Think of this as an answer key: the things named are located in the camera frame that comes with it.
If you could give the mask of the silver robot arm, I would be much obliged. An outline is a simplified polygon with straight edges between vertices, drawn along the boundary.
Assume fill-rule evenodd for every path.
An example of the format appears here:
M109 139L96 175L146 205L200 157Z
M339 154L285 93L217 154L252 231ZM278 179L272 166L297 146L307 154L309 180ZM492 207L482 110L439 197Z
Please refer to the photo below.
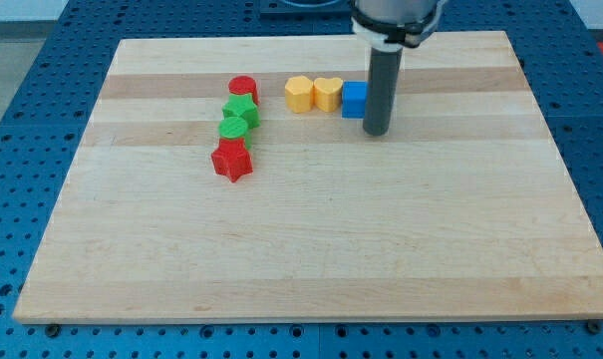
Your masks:
M434 34L446 0L355 0L352 29L371 48L363 130L385 135L392 118L399 71L406 48Z

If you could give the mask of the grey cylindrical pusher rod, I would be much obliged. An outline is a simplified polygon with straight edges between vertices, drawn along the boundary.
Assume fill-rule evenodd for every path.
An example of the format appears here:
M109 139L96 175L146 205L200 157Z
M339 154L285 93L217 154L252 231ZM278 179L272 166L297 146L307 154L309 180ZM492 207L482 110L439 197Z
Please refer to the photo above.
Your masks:
M363 130L370 136L385 135L390 127L403 51L371 51Z

